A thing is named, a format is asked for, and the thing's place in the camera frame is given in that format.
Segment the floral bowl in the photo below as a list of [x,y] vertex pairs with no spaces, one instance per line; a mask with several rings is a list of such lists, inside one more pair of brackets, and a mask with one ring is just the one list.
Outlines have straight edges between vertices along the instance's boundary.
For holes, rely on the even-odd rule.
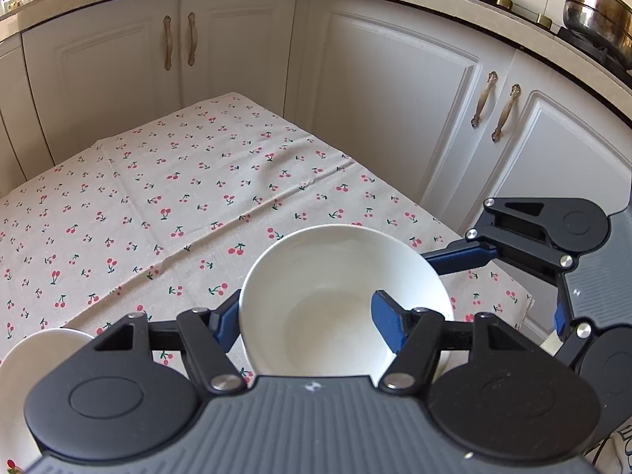
[[395,354],[372,319],[378,290],[406,310],[454,317],[433,267],[383,232],[322,225],[271,245],[248,271],[240,294],[241,338],[254,373],[379,381]]

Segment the fruit plate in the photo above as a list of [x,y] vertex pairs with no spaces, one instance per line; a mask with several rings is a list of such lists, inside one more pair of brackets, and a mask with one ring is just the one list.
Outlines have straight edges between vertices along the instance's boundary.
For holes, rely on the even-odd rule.
[[24,473],[41,456],[24,420],[31,388],[92,339],[76,329],[44,329],[21,340],[1,363],[1,472]]

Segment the white lower cabinets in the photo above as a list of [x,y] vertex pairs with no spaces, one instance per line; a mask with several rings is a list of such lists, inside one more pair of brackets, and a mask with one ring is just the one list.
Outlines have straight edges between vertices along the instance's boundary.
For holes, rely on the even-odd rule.
[[457,236],[484,197],[626,203],[631,132],[547,65],[384,0],[113,0],[3,48],[50,147],[97,142],[236,93],[362,164]]

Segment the steel cooking pot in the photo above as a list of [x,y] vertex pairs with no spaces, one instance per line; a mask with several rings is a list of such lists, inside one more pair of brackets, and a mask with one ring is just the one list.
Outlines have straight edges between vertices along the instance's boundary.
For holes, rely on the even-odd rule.
[[564,0],[567,29],[606,47],[623,69],[631,69],[631,8],[623,0]]

